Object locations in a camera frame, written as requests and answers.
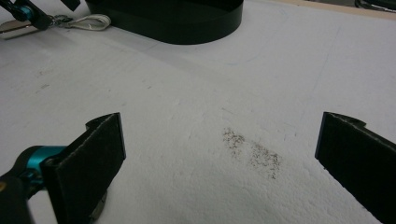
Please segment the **white tabletop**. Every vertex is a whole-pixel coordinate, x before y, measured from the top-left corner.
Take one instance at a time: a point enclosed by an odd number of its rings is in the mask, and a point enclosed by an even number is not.
[[[324,111],[396,142],[395,56],[395,21],[259,0],[203,45],[115,27],[0,41],[0,174],[120,112],[127,159],[98,223],[378,223],[314,154]],[[47,192],[29,204],[56,222]]]

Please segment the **brass screw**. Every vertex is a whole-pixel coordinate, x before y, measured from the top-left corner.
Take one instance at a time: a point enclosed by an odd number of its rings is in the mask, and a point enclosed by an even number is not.
[[[6,182],[0,182],[0,192],[3,191],[6,188],[7,184]]]

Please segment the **black tray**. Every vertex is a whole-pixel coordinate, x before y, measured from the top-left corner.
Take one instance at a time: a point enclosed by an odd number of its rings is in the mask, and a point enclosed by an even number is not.
[[[162,42],[202,44],[232,33],[244,0],[86,0],[91,13],[112,25]]]

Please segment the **wooden edge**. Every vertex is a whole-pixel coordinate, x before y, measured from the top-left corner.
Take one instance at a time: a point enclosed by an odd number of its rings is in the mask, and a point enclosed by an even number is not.
[[[325,3],[319,2],[309,2],[303,0],[272,0],[276,2],[288,3],[295,6],[302,6],[302,7],[313,7],[319,9],[326,9],[331,11],[343,12],[353,15],[360,15],[360,16],[367,16],[367,17],[374,17],[380,19],[387,19],[396,21],[396,13],[385,12],[385,11],[375,11],[363,8],[356,8],[356,7],[343,7],[337,5],[330,5]]]

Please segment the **white table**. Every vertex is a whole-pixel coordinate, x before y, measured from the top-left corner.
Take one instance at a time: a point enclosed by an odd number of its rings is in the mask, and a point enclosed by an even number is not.
[[[314,154],[323,111],[396,142],[396,22],[298,5],[247,0],[233,34],[196,46],[115,27],[0,41],[0,173],[121,112],[127,160],[98,223],[378,223]],[[47,192],[29,202],[56,223]]]

